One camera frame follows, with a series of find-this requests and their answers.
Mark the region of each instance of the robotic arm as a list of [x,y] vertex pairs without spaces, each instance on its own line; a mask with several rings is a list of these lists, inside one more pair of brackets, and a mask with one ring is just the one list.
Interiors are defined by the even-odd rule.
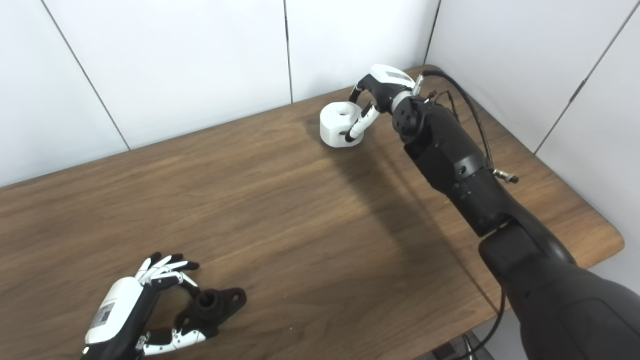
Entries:
[[[137,360],[195,345],[218,335],[218,326],[246,304],[239,288],[201,291],[184,273],[200,266],[182,254],[161,258],[156,252],[135,276],[114,283],[86,334],[82,360]],[[191,295],[189,306],[173,329],[145,331],[160,292],[174,286]]]
[[[517,177],[494,169],[451,111],[419,96],[426,76],[451,82],[476,115],[466,93],[440,71],[427,70],[413,83],[400,70],[375,65],[349,100],[355,102],[363,89],[373,94],[374,107],[393,116],[415,166],[484,238],[480,255],[520,321],[529,359],[639,358],[640,296],[576,265],[556,236],[497,180],[516,183]],[[367,115],[363,111],[346,141],[362,134],[359,122],[367,124]]]

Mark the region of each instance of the wooden tabletop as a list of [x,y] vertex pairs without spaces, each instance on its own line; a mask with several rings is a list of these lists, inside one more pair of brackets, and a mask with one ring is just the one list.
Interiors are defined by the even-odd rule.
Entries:
[[[423,86],[434,88],[449,87]],[[3,358],[78,358],[110,286],[155,251],[199,262],[202,288],[248,294],[217,338],[163,359],[412,359],[495,316],[499,287],[479,240],[404,154],[389,116],[355,148],[320,141],[320,111],[348,94],[0,189]],[[581,266],[623,248],[609,223],[481,116],[496,166],[521,179],[509,190]],[[170,324],[186,301],[167,291],[152,325]]]

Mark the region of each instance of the black plastic part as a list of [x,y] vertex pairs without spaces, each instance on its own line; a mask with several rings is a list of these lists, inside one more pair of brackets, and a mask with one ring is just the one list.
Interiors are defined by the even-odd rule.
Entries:
[[451,112],[407,97],[393,121],[429,183],[478,236],[489,235],[480,255],[520,321],[529,359],[640,359],[640,296],[579,268],[499,184]]
[[138,340],[151,317],[159,298],[159,292],[152,288],[144,288],[131,315],[120,332],[109,341],[87,345],[87,353],[82,360],[135,360],[142,356],[136,350]]
[[180,284],[180,287],[185,289],[193,299],[200,294],[200,288],[190,284],[188,281],[183,281],[182,284]]
[[151,280],[151,287],[158,291],[167,290],[168,288],[171,288],[178,284],[180,284],[180,279],[178,279],[177,277],[166,277],[164,279]]
[[357,89],[363,89],[362,91],[367,90],[371,95],[373,95],[374,99],[378,103],[378,111],[380,113],[392,113],[391,106],[393,105],[396,95],[403,91],[411,91],[411,88],[403,85],[388,83],[381,84],[371,74],[362,78],[356,88],[353,89],[351,96],[349,97],[349,101],[353,103],[356,103],[358,96],[362,93],[362,91],[358,91]]
[[149,330],[147,345],[169,345],[173,341],[171,329]]
[[[410,123],[406,118],[410,111],[419,122],[412,127],[405,125],[402,132],[403,123]],[[407,155],[429,184],[451,200],[478,236],[515,222],[543,254],[575,264],[553,233],[493,176],[482,150],[449,109],[408,97],[399,104],[393,121],[396,131],[401,131]]]
[[[514,254],[499,277],[520,321],[529,359],[640,358],[640,296],[573,264],[516,250],[522,233],[503,233],[492,250]],[[502,249],[513,243],[510,250]],[[483,259],[489,247],[481,247]]]
[[355,140],[354,138],[352,138],[352,137],[351,137],[351,135],[350,135],[350,131],[346,131],[346,132],[344,133],[344,141],[346,141],[346,142],[349,142],[349,143],[350,143],[350,142],[354,142],[354,141],[356,141],[356,140]]
[[189,307],[175,319],[181,333],[198,330],[207,339],[218,335],[218,326],[226,322],[246,304],[246,293],[240,288],[202,291]]

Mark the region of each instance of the wall seam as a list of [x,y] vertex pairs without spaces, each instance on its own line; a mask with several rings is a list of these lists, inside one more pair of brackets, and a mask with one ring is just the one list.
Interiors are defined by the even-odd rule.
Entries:
[[429,56],[429,49],[431,48],[431,41],[433,40],[433,33],[436,31],[436,23],[438,22],[438,14],[440,13],[440,5],[442,0],[438,0],[438,8],[436,9],[436,16],[433,18],[433,26],[431,27],[431,35],[429,36],[429,44],[427,44],[427,53],[424,55],[423,64],[427,65],[427,57]]
[[289,66],[289,93],[291,94],[291,104],[293,104],[293,77],[291,76],[291,50],[289,49],[289,17],[287,15],[287,0],[284,3],[284,28],[287,36],[287,65]]
[[111,123],[113,123],[113,126],[115,126],[116,130],[118,131],[118,134],[120,135],[120,137],[122,138],[122,141],[124,142],[125,146],[127,147],[127,149],[131,150],[131,146],[129,146],[129,143],[127,143],[127,139],[125,139],[124,135],[122,134],[122,131],[120,130],[120,128],[118,127],[118,124],[116,124],[115,120],[113,120],[113,117],[111,116],[111,113],[109,112],[109,109],[107,109],[107,106],[104,104],[104,101],[102,100],[102,97],[100,96],[100,94],[98,94],[98,90],[95,88],[95,86],[93,85],[93,82],[91,81],[91,79],[89,78],[89,75],[86,73],[84,67],[82,66],[82,64],[80,63],[80,60],[78,59],[78,57],[76,56],[76,53],[74,52],[73,48],[71,48],[71,44],[69,44],[69,41],[67,40],[67,38],[65,37],[65,34],[62,32],[62,29],[60,28],[60,26],[58,25],[58,22],[56,22],[56,19],[53,17],[53,14],[51,13],[51,11],[49,10],[49,7],[47,6],[47,4],[44,2],[44,0],[40,0],[40,2],[42,3],[42,6],[44,6],[45,10],[47,10],[47,13],[49,14],[49,17],[51,18],[51,21],[53,21],[53,24],[56,26],[56,29],[58,29],[58,33],[60,34],[60,36],[62,37],[62,40],[65,41],[65,44],[67,45],[67,48],[69,49],[69,51],[71,52],[71,55],[74,57],[74,59],[76,59],[76,63],[78,64],[78,66],[80,67],[80,70],[82,70],[82,73],[84,74],[84,77],[86,78],[86,80],[89,82],[89,85],[91,86],[91,89],[93,89],[93,92],[95,93],[95,95],[98,97],[98,100],[100,101],[102,108],[104,109],[104,111],[107,113],[107,116],[109,117],[109,119],[111,120]]
[[629,15],[627,15],[627,18],[623,21],[622,26],[620,26],[620,29],[618,29],[618,31],[616,32],[616,34],[613,36],[613,38],[611,39],[611,41],[609,42],[609,45],[607,45],[607,47],[604,49],[604,52],[600,55],[600,57],[598,58],[598,60],[596,61],[595,65],[593,65],[593,67],[591,68],[591,71],[589,71],[589,74],[587,74],[587,77],[584,78],[584,80],[582,80],[582,82],[580,83],[580,85],[578,86],[578,88],[576,89],[576,91],[573,93],[573,95],[571,96],[571,99],[569,99],[569,102],[567,103],[567,105],[564,107],[564,110],[562,111],[562,113],[560,113],[560,116],[558,117],[558,119],[556,120],[556,122],[554,123],[554,125],[551,127],[551,129],[549,129],[549,132],[547,133],[547,135],[542,139],[542,141],[540,142],[540,145],[538,146],[538,148],[536,148],[536,150],[533,152],[535,155],[538,154],[538,151],[540,151],[540,149],[542,149],[542,146],[545,144],[545,142],[547,141],[547,139],[549,138],[549,136],[551,135],[551,133],[553,133],[554,129],[556,128],[556,126],[558,125],[558,123],[560,123],[560,120],[562,120],[562,117],[564,116],[564,114],[566,113],[566,111],[569,109],[569,107],[571,106],[571,104],[573,104],[574,100],[576,97],[578,97],[578,94],[580,93],[580,91],[582,91],[582,89],[584,88],[584,85],[587,83],[587,81],[589,81],[589,78],[591,77],[591,75],[593,75],[593,72],[596,70],[596,68],[600,65],[600,62],[602,61],[602,59],[604,59],[604,57],[607,55],[607,53],[609,52],[609,49],[611,49],[611,46],[613,46],[613,44],[616,42],[616,40],[618,39],[618,36],[620,36],[620,33],[622,33],[622,30],[624,30],[625,26],[627,26],[627,23],[629,22],[629,20],[633,17],[633,15],[635,14],[636,10],[638,9],[638,6],[640,6],[640,1],[638,1],[636,3],[636,5],[633,7],[633,9],[631,9],[631,12],[629,13]]

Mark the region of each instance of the white robotic finger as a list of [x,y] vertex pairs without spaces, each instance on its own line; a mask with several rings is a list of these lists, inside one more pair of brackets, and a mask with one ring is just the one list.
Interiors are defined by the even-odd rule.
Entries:
[[351,143],[355,142],[356,139],[362,137],[364,131],[373,124],[374,121],[380,116],[380,112],[378,111],[376,104],[374,102],[370,102],[367,107],[362,110],[361,116],[358,120],[351,126],[351,129],[347,132],[346,141]]
[[193,330],[187,334],[182,335],[180,331],[175,329],[172,331],[172,341],[170,344],[165,345],[152,345],[147,344],[143,347],[143,351],[146,356],[165,354],[167,352],[176,351],[181,348],[190,347],[197,343],[205,341],[207,338],[200,331]]
[[167,256],[166,258],[158,261],[156,264],[154,264],[154,266],[151,266],[151,268],[149,270],[147,270],[147,272],[145,272],[140,278],[140,284],[145,284],[146,282],[149,281],[149,279],[153,276],[153,275],[157,275],[157,274],[161,274],[163,272],[167,272],[167,271],[171,271],[170,269],[163,269],[165,265],[167,265],[171,260],[172,260],[171,255]]

